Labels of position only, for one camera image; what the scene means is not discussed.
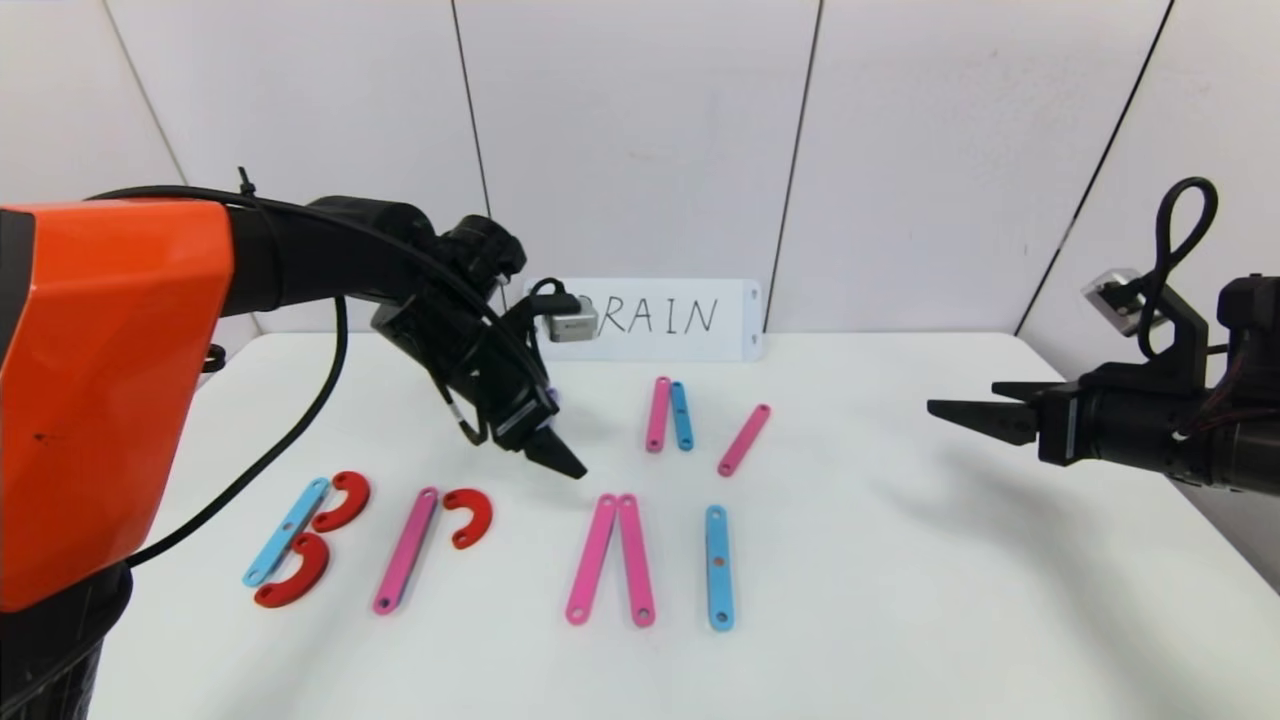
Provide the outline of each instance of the black cable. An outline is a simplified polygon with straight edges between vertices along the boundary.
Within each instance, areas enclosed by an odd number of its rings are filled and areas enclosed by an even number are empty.
[[[538,291],[543,290],[547,286],[552,286],[552,290],[554,290],[557,293],[568,292],[564,290],[564,283],[562,283],[561,281],[556,278],[543,278],[535,282],[531,288],[529,288],[529,295],[538,295]],[[541,348],[538,347],[538,327],[532,324],[529,325],[527,334],[529,334],[529,341],[527,341],[529,354],[534,356],[534,363],[538,363],[538,366],[541,368],[543,374],[545,375],[547,364],[543,363],[543,351]]]
[[[113,190],[111,192],[102,192],[90,197],[90,200],[127,200],[127,199],[147,199],[147,197],[174,197],[182,200],[206,200],[211,202],[219,202],[221,205],[233,205],[238,208],[257,208],[259,210],[271,210],[275,213],[284,213],[289,215],[297,215],[301,218],[307,218],[320,223],[328,223],[330,225],[337,225],[343,229],[371,237],[380,242],[385,242],[392,246],[397,252],[401,252],[407,259],[416,263],[419,266],[428,270],[435,277],[435,279],[444,283],[451,291],[457,293],[467,305],[471,305],[485,320],[488,320],[489,327],[493,328],[502,342],[507,345],[507,348],[512,352],[516,361],[520,363],[524,369],[530,374],[530,377],[540,377],[541,373],[534,359],[529,354],[529,348],[520,342],[516,334],[502,322],[502,318],[489,307],[480,293],[471,290],[461,278],[457,277],[452,270],[449,270],[443,263],[431,258],[426,252],[417,250],[384,232],[380,232],[369,225],[362,225],[353,220],[338,215],[330,215],[328,213],[316,210],[314,208],[307,208],[305,205],[294,205],[292,202],[283,202],[280,200],[268,200],[257,196],[243,196],[234,192],[227,192],[223,190],[212,190],[207,187],[187,187],[183,184],[155,184],[155,186],[142,186],[142,187],[128,187],[123,190]]]
[[[214,498],[212,502],[205,506],[205,509],[197,512],[191,520],[187,520],[180,528],[169,533],[150,547],[140,550],[125,559],[124,562],[128,564],[129,568],[137,568],[147,560],[156,557],[161,552],[165,552],[179,542],[187,539],[191,533],[198,530],[201,525],[211,520],[214,515],[227,506],[228,502],[234,500],[241,491],[248,487],[248,484],[268,468],[268,465],[283,455],[284,451],[293,445],[293,441],[298,439],[298,437],[301,437],[302,433],[311,427],[311,421],[316,419],[316,415],[320,414],[325,402],[329,401],[329,396],[333,395],[333,388],[338,384],[338,377],[342,375],[342,366],[347,360],[347,299],[338,296],[333,299],[333,302],[338,325],[338,340],[333,348],[333,364],[329,365],[329,375],[324,379],[324,384],[320,386],[320,392],[316,395],[316,398],[311,401],[311,405],[307,407],[306,413],[302,414],[302,418],[300,418],[298,421],[289,428],[289,432],[284,433],[284,437],[278,439],[270,450],[262,454],[262,456],[250,465],[248,469],[241,473],[241,477],[236,478],[236,482],[228,486],[227,489],[224,489],[218,497]]]
[[[1196,227],[1192,228],[1187,240],[1178,246],[1178,250],[1174,250],[1172,241],[1170,240],[1174,206],[1178,205],[1178,199],[1193,187],[1204,196],[1204,206],[1201,209],[1201,217],[1196,220]],[[1155,324],[1156,306],[1160,305],[1160,296],[1165,292],[1169,274],[1174,272],[1174,268],[1192,250],[1196,250],[1196,246],[1203,240],[1204,233],[1208,232],[1210,225],[1213,224],[1215,215],[1217,215],[1217,188],[1213,187],[1213,183],[1201,177],[1179,181],[1160,200],[1160,209],[1156,210],[1156,266],[1137,281],[1140,283],[1144,297],[1142,314],[1138,316],[1138,347],[1148,360],[1156,356],[1156,351],[1151,347],[1151,327]]]

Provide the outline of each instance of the orange cover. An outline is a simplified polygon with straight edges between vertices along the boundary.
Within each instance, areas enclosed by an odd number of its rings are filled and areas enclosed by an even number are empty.
[[[35,225],[0,366],[0,610],[13,612],[146,539],[233,256],[215,202],[4,210]]]

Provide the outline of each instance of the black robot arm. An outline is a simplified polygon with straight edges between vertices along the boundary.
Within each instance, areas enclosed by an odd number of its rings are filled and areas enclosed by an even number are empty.
[[[1190,178],[1161,204],[1157,238],[1187,187],[1206,192],[1212,219],[1212,186]],[[1196,232],[1207,228],[1202,217]],[[1219,348],[1208,346],[1207,323],[1165,286],[1170,269],[1157,261],[1147,275],[1112,272],[1085,288],[1125,334],[1146,337],[1161,320],[1174,325],[1172,345],[1146,363],[1106,363],[1068,383],[993,383],[992,392],[1019,402],[931,400],[929,414],[1011,445],[1038,441],[1039,459],[1055,465],[1107,460],[1188,484],[1280,495],[1280,278],[1254,274],[1221,291],[1226,372],[1206,388],[1206,360]],[[1125,325],[1126,318],[1146,322]]]

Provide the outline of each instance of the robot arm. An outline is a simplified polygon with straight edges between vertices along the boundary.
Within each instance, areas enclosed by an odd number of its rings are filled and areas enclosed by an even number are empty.
[[[1167,247],[1179,193],[1198,187],[1206,211],[1188,242]],[[1085,296],[1126,336],[1138,334],[1143,364],[1105,363],[1069,383],[993,383],[1019,402],[931,400],[932,415],[1010,445],[1039,441],[1039,459],[1070,465],[1094,459],[1194,484],[1280,495],[1280,278],[1249,275],[1219,295],[1217,320],[1230,331],[1226,373],[1204,387],[1208,324],[1165,286],[1172,265],[1208,229],[1217,205],[1212,184],[1188,178],[1157,214],[1161,251],[1147,275],[1114,270]],[[1153,323],[1174,325],[1174,342],[1149,348]]]
[[[488,301],[524,265],[520,241],[489,219],[436,234],[411,205],[355,197],[298,206],[251,186],[146,187],[0,206],[0,717],[79,716],[101,638],[131,594],[131,560],[148,556],[131,553],[155,518],[219,316],[375,300],[375,329],[426,369],[472,443],[493,437],[584,475],[547,424],[559,409],[532,323],[563,331],[553,341],[588,340],[596,318],[558,282],[499,316]],[[476,427],[452,392],[475,406]]]

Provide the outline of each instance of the blue bar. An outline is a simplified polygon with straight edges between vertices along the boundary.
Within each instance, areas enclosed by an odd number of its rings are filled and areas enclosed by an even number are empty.
[[[284,516],[284,521],[275,528],[271,538],[262,546],[262,552],[257,553],[257,559],[253,560],[253,564],[248,566],[248,571],[244,573],[246,585],[256,588],[271,577],[271,573],[280,565],[280,560],[284,559],[284,553],[289,550],[289,543],[293,542],[293,538],[298,537],[298,533],[307,528],[311,516],[315,515],[316,509],[324,502],[326,492],[329,492],[329,478],[316,478],[311,480],[307,489],[302,491],[302,497],[293,503],[293,510],[289,510],[289,514]]]
[[[728,560],[728,512],[707,509],[707,619],[719,632],[733,629],[733,574]]]
[[[671,411],[676,416],[676,442],[680,450],[689,452],[694,448],[694,424],[689,420],[685,383],[671,383]]]

